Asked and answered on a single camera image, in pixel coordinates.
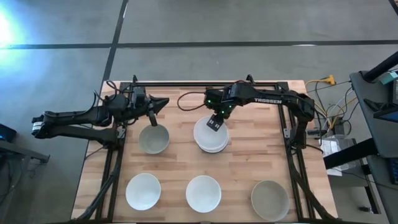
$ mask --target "metal bracket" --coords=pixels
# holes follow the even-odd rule
[[[285,91],[289,90],[289,84],[287,82],[277,82],[277,86]]]
[[[129,91],[129,87],[131,86],[132,82],[121,82],[119,89]]]
[[[285,138],[290,138],[291,131],[292,130],[290,128],[284,128],[284,136],[285,136]]]

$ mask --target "label on robot arm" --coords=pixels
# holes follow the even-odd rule
[[[40,130],[42,128],[42,124],[43,124],[43,122],[34,122],[32,131]]]

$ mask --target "bowl rim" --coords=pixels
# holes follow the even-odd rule
[[[286,212],[283,212],[283,213],[282,213],[283,215],[282,215],[282,218],[280,218],[280,219],[274,219],[274,220],[273,220],[273,219],[268,219],[268,218],[263,217],[262,215],[260,215],[260,213],[256,210],[255,206],[253,205],[253,193],[254,193],[254,190],[256,189],[256,187],[257,187],[259,184],[263,184],[263,183],[266,183],[266,182],[273,182],[273,183],[277,184],[279,187],[281,187],[281,189],[283,189],[284,195],[286,195],[286,197],[287,197],[287,205],[288,205],[288,206],[287,206],[287,210],[286,210]],[[267,221],[270,221],[270,222],[276,222],[276,221],[279,221],[279,220],[283,219],[283,218],[288,214],[288,212],[289,212],[289,210],[290,210],[290,200],[289,200],[289,195],[288,195],[286,189],[285,189],[282,185],[280,185],[278,182],[276,182],[276,181],[274,181],[274,180],[262,180],[262,181],[258,182],[258,183],[253,187],[253,189],[252,189],[252,191],[251,191],[251,198],[250,198],[250,201],[251,201],[251,206],[253,207],[254,211],[255,211],[262,219],[267,220]]]
[[[192,205],[191,205],[191,204],[189,203],[189,201],[188,201],[188,187],[189,187],[189,185],[192,183],[193,180],[195,180],[196,178],[199,178],[199,177],[206,177],[206,178],[210,178],[211,180],[213,180],[213,181],[217,184],[218,192],[219,192],[219,195],[220,195],[220,196],[218,197],[218,201],[217,201],[217,203],[215,204],[215,206],[212,207],[211,210],[209,210],[209,211],[207,211],[207,212],[200,212],[200,211],[194,209],[194,208],[192,207]],[[196,176],[196,177],[194,177],[194,178],[188,183],[187,188],[185,189],[185,198],[186,198],[186,200],[187,200],[189,206],[190,206],[194,211],[199,212],[199,213],[208,213],[208,212],[211,212],[211,211],[213,211],[214,209],[216,209],[216,207],[217,207],[217,206],[220,204],[220,202],[221,202],[222,191],[221,191],[220,184],[217,182],[216,179],[210,177],[209,175],[199,175],[199,176]]]
[[[153,203],[153,205],[151,205],[151,206],[150,206],[149,208],[147,208],[147,209],[138,209],[138,208],[134,208],[134,207],[130,204],[129,200],[127,199],[127,188],[129,187],[129,184],[131,183],[131,181],[132,181],[134,178],[138,177],[139,175],[149,175],[149,176],[152,176],[152,177],[156,180],[157,185],[159,186],[159,194],[158,194],[158,196],[157,196],[155,202]],[[125,196],[126,196],[127,204],[129,204],[130,207],[132,207],[133,209],[138,210],[138,211],[145,211],[145,210],[151,209],[154,205],[156,205],[156,203],[157,203],[157,202],[159,201],[159,199],[160,199],[160,195],[161,195],[161,194],[162,194],[162,186],[161,186],[161,184],[160,184],[158,178],[156,178],[153,174],[150,174],[150,173],[140,173],[140,174],[135,175],[135,176],[129,181],[129,183],[127,184]]]
[[[193,130],[192,130],[193,138],[194,138],[196,144],[199,146],[199,148],[202,149],[202,150],[204,150],[205,152],[209,152],[209,153],[221,152],[221,151],[226,147],[226,145],[225,145],[224,147],[222,147],[222,148],[220,149],[220,147],[223,146],[224,143],[222,143],[219,147],[212,147],[212,148],[208,148],[208,149],[203,149],[203,148],[200,146],[199,142],[198,142],[198,138],[197,138],[198,136],[195,134],[195,128],[197,127],[198,123],[199,123],[200,121],[202,121],[202,120],[206,120],[206,119],[210,119],[210,118],[211,118],[211,116],[204,116],[204,117],[200,118],[200,119],[195,123],[195,125],[194,125],[194,127],[193,127]],[[229,142],[229,139],[230,139],[229,130],[228,130],[228,127],[227,127],[226,124],[223,124],[222,126],[225,126],[225,128],[226,128],[226,139],[225,139],[225,140],[226,140],[227,145],[228,145],[228,142]]]
[[[164,150],[166,150],[167,147],[169,146],[169,144],[170,144],[170,133],[169,133],[169,130],[167,130],[167,128],[166,128],[165,126],[161,125],[161,124],[157,124],[157,125],[160,126],[161,128],[163,128],[164,130],[166,130],[167,137],[168,137],[167,144],[165,145],[165,147],[164,147],[162,150],[157,151],[157,152],[145,151],[145,150],[141,147],[141,144],[142,144],[142,141],[140,141],[140,139],[141,139],[141,134],[142,134],[142,132],[143,132],[146,128],[148,128],[149,126],[151,126],[150,124],[148,124],[147,126],[145,126],[145,127],[141,130],[141,132],[139,133],[139,136],[138,136],[138,146],[139,146],[139,149],[140,149],[142,152],[147,153],[147,154],[152,154],[152,155],[154,155],[154,154],[159,154],[159,153],[163,152]]]

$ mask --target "white bowl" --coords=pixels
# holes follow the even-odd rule
[[[221,187],[214,178],[200,175],[189,182],[185,196],[195,211],[211,212],[221,201]]]
[[[160,183],[154,175],[138,174],[127,185],[127,203],[135,210],[148,210],[159,200],[160,192]]]
[[[200,119],[193,128],[193,138],[201,149],[206,152],[219,152],[228,144],[229,134],[225,124],[218,131],[207,126],[210,116]]]
[[[201,150],[205,151],[205,152],[208,152],[208,153],[217,153],[217,152],[221,152],[222,150],[224,150],[225,147],[228,145],[228,142],[229,142],[229,135],[228,135],[228,138],[225,139],[225,142],[224,142],[224,143],[220,146],[220,148],[218,148],[218,149],[207,150],[207,149],[204,149],[204,148],[202,148],[202,147],[200,147],[200,146],[199,146],[199,148],[200,148]]]
[[[290,208],[286,190],[272,180],[263,180],[254,186],[251,204],[261,218],[270,222],[283,219]]]
[[[142,151],[148,154],[158,154],[163,152],[170,142],[167,129],[158,124],[153,127],[146,126],[139,134],[138,144]]]

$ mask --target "table leg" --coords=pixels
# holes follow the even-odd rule
[[[346,164],[347,162],[362,159],[366,156],[376,155],[377,148],[374,144],[373,138],[369,138],[363,142],[348,147],[340,152],[333,153],[332,155],[323,158],[325,161],[326,169],[331,169],[336,166]]]

